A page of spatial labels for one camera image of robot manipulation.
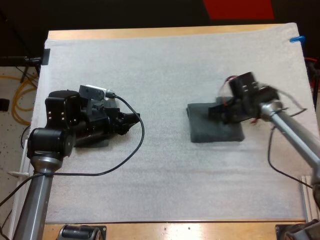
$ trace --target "wooden board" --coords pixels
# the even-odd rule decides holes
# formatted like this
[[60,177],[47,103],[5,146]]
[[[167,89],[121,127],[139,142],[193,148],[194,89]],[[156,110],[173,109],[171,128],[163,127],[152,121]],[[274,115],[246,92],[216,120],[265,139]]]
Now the wooden board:
[[126,39],[182,36],[194,34],[218,34],[263,30],[280,26],[280,24],[193,26],[193,27],[159,27],[129,29],[91,29],[49,31],[51,40],[88,40],[88,39]]
[[[89,40],[217,34],[263,30],[280,24],[92,29],[50,31],[51,40]],[[244,220],[184,223],[107,223],[108,240],[276,240],[276,224],[304,223],[302,219]],[[56,240],[63,224],[46,224],[43,240]]]
[[[283,224],[298,223],[303,222],[283,222]],[[107,240],[276,240],[277,224],[279,222],[109,223],[105,225]],[[62,226],[62,224],[45,225],[42,240],[56,240]]]

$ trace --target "red wire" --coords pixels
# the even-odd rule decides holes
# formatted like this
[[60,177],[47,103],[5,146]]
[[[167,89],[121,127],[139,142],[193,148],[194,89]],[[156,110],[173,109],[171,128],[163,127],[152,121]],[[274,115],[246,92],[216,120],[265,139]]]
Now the red wire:
[[318,62],[318,59],[313,58],[313,57],[305,57],[304,60],[315,62],[315,63]]

